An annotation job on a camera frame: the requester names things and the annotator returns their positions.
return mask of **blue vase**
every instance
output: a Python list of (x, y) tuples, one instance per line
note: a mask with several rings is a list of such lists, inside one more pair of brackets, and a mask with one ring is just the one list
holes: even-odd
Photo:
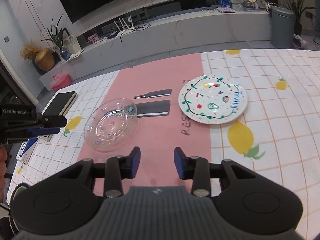
[(62, 47), (62, 49), (60, 49), (60, 55), (64, 60), (68, 60), (71, 57), (71, 53), (65, 47)]

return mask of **wall outlet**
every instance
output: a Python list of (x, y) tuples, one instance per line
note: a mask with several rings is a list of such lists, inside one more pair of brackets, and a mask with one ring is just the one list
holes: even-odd
[(306, 11), (306, 17), (312, 19), (313, 18), (313, 14), (311, 12), (307, 12)]

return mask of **gripper logo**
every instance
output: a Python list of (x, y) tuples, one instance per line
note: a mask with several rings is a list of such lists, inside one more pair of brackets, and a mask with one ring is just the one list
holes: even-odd
[(27, 110), (6, 109), (2, 110), (4, 114), (29, 114)]

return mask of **white checkered tablecloth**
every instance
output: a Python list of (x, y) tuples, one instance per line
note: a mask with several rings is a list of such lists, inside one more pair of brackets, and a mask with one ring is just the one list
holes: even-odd
[[(201, 58), (205, 75), (231, 76), (246, 89), (249, 104), (239, 120), (266, 151), (260, 160), (244, 158), (228, 141), (230, 124), (212, 125), (212, 162), (232, 159), (292, 190), (303, 203), (297, 231), (313, 239), (320, 232), (320, 51), (245, 49)], [(279, 77), (286, 90), (275, 89)], [(217, 180), (212, 191), (221, 192)]]
[[(249, 104), (239, 120), (254, 135), (254, 144), (266, 154), (251, 160), (238, 154), (230, 145), (227, 133), (231, 124), (211, 126), (213, 163), (229, 158), (287, 187), (301, 199), (304, 207), (297, 231), (313, 239), (320, 231), (320, 51), (285, 49), (245, 49), (238, 52), (201, 53), (204, 74), (231, 76), (247, 91)], [(11, 192), (20, 182), (33, 185), (76, 162), (84, 139), (87, 118), (100, 105), (118, 72), (77, 83), (59, 92), (75, 90), (79, 97), (66, 115), (70, 120), (83, 119), (71, 136), (62, 131), (50, 143), (39, 140), (29, 166), (20, 175), (16, 171)], [(288, 84), (275, 89), (279, 78)], [(220, 192), (212, 180), (213, 194)]]
[[(82, 136), (84, 126), (91, 113), (101, 105), (118, 72), (115, 71), (87, 79), (60, 89), (56, 93), (76, 91), (78, 97), (66, 114), (66, 118), (68, 121), (79, 115), (83, 118), (80, 124), (67, 137), (62, 135), (64, 128), (61, 128), (60, 133), (53, 135), (50, 142), (39, 139), (28, 165), (17, 161), (7, 195), (7, 203), (9, 203), (11, 194), (19, 183), (25, 182), (29, 185), (34, 185), (76, 162), (84, 143)], [(23, 169), (20, 174), (17, 174), (17, 170), (21, 165)]]

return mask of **gold vase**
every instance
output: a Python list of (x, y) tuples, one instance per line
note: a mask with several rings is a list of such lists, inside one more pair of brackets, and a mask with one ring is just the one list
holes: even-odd
[(49, 48), (42, 49), (35, 58), (35, 63), (42, 70), (49, 71), (54, 67), (54, 57), (52, 55), (52, 50)]

